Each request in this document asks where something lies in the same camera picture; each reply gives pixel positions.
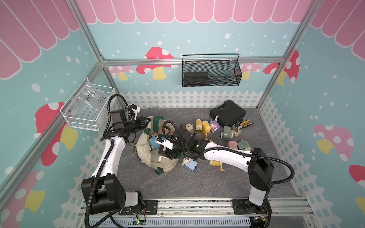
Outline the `cream pencil sharpener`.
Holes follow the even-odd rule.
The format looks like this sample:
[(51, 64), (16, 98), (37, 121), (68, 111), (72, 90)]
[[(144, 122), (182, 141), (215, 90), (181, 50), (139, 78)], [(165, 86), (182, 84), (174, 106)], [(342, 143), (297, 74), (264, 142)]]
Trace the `cream pencil sharpener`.
[(196, 135), (195, 128), (191, 123), (187, 123), (185, 127), (186, 127), (186, 130), (190, 133), (190, 135), (192, 135), (192, 136)]
[(238, 137), (242, 133), (242, 124), (241, 123), (235, 123), (232, 126), (232, 133), (234, 137)]

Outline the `light blue square sharpener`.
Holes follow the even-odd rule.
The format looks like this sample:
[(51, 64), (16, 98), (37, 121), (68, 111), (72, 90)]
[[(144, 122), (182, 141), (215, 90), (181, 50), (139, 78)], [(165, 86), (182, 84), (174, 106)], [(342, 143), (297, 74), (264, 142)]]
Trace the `light blue square sharpener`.
[(182, 162), (182, 167), (184, 167), (185, 169), (187, 169), (190, 172), (194, 172), (195, 169), (198, 166), (198, 162), (194, 161), (193, 159), (187, 159), (184, 158), (183, 162)]

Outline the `sky blue box sharpener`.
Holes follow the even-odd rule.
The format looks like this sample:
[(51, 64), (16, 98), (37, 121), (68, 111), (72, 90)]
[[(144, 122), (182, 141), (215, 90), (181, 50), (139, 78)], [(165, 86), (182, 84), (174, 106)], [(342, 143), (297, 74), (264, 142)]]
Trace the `sky blue box sharpener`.
[(149, 143), (151, 144), (151, 147), (154, 149), (157, 149), (160, 146), (160, 144), (156, 142), (156, 137), (154, 136), (151, 136), (149, 138)]

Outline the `beige canvas tote bag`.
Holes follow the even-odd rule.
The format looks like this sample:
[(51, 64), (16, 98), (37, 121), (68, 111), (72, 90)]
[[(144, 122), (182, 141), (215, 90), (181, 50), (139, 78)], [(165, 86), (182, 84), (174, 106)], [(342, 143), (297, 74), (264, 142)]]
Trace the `beige canvas tote bag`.
[(149, 138), (151, 136), (158, 137), (159, 134), (165, 132), (166, 135), (173, 135), (175, 129), (168, 123), (163, 126), (165, 122), (164, 116), (149, 116), (151, 122), (143, 130), (139, 139), (132, 143), (132, 148), (138, 160), (145, 165), (153, 168), (157, 174), (171, 171), (179, 159), (168, 159), (158, 154), (158, 150), (151, 147)]

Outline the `purple pencil sharpener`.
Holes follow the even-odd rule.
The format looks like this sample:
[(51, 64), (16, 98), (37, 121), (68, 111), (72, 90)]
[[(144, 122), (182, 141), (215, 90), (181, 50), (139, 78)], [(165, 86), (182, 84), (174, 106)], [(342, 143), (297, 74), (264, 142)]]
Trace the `purple pencil sharpener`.
[(215, 133), (221, 129), (221, 126), (218, 123), (218, 118), (219, 118), (219, 116), (216, 116), (214, 119), (211, 119), (209, 122), (212, 133)]

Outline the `pink boxy pencil sharpener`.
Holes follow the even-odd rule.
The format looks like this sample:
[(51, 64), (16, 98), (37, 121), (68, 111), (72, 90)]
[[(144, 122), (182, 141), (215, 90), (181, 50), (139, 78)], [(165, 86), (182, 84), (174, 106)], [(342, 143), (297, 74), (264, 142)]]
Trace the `pink boxy pencil sharpener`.
[(227, 147), (231, 148), (231, 149), (235, 149), (237, 150), (238, 149), (238, 145), (237, 145), (237, 142), (236, 141), (229, 141), (227, 143)]

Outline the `green square pencil sharpener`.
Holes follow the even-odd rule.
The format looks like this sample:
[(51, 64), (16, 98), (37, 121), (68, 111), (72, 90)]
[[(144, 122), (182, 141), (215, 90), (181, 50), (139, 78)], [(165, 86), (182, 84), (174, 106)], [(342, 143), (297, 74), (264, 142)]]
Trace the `green square pencil sharpener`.
[(237, 142), (237, 147), (242, 151), (251, 151), (251, 146), (247, 141), (241, 140), (240, 142)]

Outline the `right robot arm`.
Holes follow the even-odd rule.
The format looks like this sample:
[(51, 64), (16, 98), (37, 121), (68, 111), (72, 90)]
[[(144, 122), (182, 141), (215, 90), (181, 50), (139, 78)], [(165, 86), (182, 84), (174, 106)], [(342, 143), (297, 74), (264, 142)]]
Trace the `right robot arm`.
[[(176, 127), (172, 121), (166, 121), (162, 127), (171, 125), (174, 129), (172, 135), (162, 132), (157, 136), (156, 143), (162, 148), (165, 157), (173, 159), (181, 154), (187, 160), (208, 160), (210, 162), (222, 162), (237, 167), (248, 173), (250, 181), (250, 192), (248, 199), (244, 202), (244, 209), (250, 214), (259, 214), (265, 209), (270, 214), (268, 195), (274, 185), (289, 182), (294, 178), (295, 170), (286, 161), (268, 157), (260, 148), (252, 151), (243, 151), (220, 146), (208, 139), (195, 139), (183, 127)], [(280, 163), (290, 170), (287, 178), (273, 181), (274, 163)]]

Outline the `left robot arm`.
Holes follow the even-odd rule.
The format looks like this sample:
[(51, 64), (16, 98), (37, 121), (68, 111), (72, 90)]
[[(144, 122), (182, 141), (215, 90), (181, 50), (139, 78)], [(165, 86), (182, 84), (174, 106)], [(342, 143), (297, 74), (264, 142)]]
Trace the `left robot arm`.
[(151, 120), (138, 116), (140, 109), (134, 104), (127, 105), (126, 109), (111, 110), (111, 103), (116, 97), (126, 102), (119, 94), (112, 95), (108, 99), (106, 105), (108, 121), (101, 138), (105, 142), (105, 149), (92, 176), (84, 179), (81, 184), (87, 215), (123, 209), (139, 214), (145, 208), (140, 192), (125, 191), (117, 177), (117, 170), (130, 135), (136, 135), (145, 129)]

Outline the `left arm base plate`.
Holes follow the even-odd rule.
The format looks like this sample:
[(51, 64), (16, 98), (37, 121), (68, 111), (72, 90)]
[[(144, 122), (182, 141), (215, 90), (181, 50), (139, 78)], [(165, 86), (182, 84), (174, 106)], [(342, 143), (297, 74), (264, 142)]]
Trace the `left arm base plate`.
[(133, 206), (131, 209), (123, 209), (119, 212), (119, 215), (156, 215), (158, 208), (158, 200), (144, 200), (144, 207), (140, 207), (139, 205)]

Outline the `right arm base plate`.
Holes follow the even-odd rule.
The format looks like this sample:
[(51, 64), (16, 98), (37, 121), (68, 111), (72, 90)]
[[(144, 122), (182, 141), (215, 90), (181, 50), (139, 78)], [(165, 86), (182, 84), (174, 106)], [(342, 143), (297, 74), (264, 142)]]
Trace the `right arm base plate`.
[(235, 215), (271, 215), (272, 209), (267, 198), (261, 206), (250, 203), (248, 199), (233, 199), (232, 207)]

